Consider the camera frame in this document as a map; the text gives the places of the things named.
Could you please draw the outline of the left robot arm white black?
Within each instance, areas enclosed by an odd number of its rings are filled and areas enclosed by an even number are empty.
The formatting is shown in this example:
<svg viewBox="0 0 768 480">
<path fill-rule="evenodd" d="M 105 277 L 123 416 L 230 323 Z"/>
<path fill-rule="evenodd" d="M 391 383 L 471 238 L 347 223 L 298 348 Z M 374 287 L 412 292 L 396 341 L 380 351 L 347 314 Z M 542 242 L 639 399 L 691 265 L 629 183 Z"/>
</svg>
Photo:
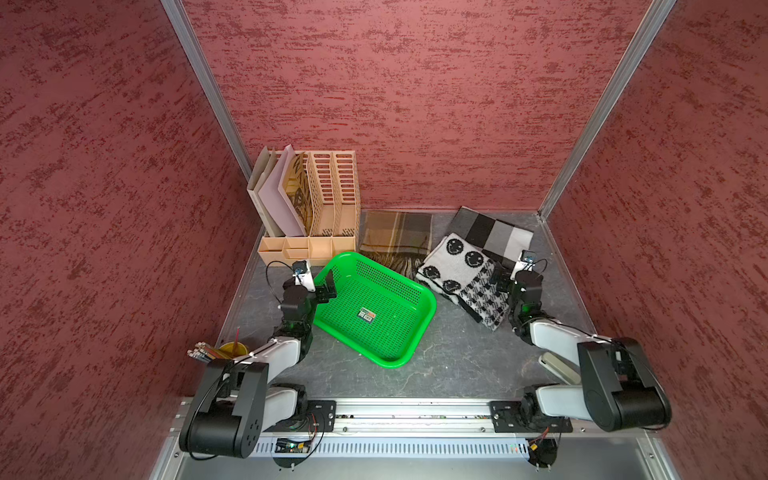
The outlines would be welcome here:
<svg viewBox="0 0 768 480">
<path fill-rule="evenodd" d="M 337 297 L 334 274 L 316 285 L 296 272 L 283 289 L 282 321 L 272 338 L 241 357 L 206 365 L 179 435 L 180 449 L 193 460 L 246 458 L 261 433 L 277 425 L 307 430 L 306 441 L 283 443 L 291 453 L 310 455 L 322 439 L 324 420 L 308 406 L 305 387 L 273 380 L 307 356 L 317 307 Z"/>
</svg>

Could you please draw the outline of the grey black checked scarf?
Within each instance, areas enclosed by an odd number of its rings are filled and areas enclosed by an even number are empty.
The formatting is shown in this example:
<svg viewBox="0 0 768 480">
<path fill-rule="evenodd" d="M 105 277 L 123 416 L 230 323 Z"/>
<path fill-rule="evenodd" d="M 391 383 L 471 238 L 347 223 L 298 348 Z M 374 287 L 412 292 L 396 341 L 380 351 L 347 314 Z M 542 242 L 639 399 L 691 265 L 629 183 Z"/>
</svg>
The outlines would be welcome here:
<svg viewBox="0 0 768 480">
<path fill-rule="evenodd" d="M 534 232 L 503 220 L 462 207 L 448 225 L 455 234 L 490 259 L 512 270 L 524 251 L 530 249 Z"/>
</svg>

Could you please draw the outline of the smiley houndstooth scarf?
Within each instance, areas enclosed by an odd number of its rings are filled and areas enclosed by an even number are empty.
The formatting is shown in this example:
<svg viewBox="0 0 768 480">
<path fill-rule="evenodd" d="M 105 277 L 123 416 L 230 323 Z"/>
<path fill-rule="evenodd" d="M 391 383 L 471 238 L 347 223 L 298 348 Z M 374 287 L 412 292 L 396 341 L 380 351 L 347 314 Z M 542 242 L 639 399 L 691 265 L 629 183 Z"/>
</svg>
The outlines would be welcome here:
<svg viewBox="0 0 768 480">
<path fill-rule="evenodd" d="M 492 282 L 495 263 L 456 234 L 445 236 L 416 272 L 416 280 L 491 331 L 508 318 L 507 290 Z"/>
</svg>

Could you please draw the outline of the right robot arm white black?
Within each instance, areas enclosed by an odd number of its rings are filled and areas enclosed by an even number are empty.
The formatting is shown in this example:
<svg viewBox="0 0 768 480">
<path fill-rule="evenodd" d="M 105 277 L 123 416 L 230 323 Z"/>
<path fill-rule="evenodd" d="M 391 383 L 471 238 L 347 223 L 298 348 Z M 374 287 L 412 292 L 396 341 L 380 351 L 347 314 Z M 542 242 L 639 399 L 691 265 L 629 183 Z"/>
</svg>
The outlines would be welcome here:
<svg viewBox="0 0 768 480">
<path fill-rule="evenodd" d="M 522 427 L 551 431 L 570 419 L 606 432 L 668 427 L 671 403 L 638 341 L 588 333 L 546 313 L 543 275 L 533 269 L 496 266 L 490 284 L 507 295 L 514 333 L 542 349 L 540 362 L 561 380 L 524 389 L 516 412 Z"/>
</svg>

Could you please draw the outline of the green plastic mesh basket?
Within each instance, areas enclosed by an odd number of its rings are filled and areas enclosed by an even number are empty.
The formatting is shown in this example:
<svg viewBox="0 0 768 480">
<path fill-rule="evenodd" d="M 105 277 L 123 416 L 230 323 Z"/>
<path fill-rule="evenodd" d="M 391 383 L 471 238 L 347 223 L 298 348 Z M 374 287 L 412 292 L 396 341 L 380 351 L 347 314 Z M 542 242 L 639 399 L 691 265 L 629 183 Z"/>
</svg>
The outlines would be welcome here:
<svg viewBox="0 0 768 480">
<path fill-rule="evenodd" d="M 335 256 L 315 283 L 329 271 L 337 297 L 317 307 L 314 325 L 382 368 L 406 365 L 437 312 L 433 292 L 357 252 Z M 373 322 L 358 317 L 361 308 Z"/>
</svg>

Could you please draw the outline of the brown plaid fringed scarf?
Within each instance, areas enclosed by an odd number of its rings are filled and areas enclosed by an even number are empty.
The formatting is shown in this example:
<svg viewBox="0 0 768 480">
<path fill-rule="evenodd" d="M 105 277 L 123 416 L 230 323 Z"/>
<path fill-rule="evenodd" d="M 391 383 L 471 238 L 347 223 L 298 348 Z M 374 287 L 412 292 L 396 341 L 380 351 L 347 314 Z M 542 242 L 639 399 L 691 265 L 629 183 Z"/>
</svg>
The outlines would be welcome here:
<svg viewBox="0 0 768 480">
<path fill-rule="evenodd" d="M 368 211 L 359 252 L 413 280 L 432 250 L 432 215 L 398 211 Z"/>
</svg>

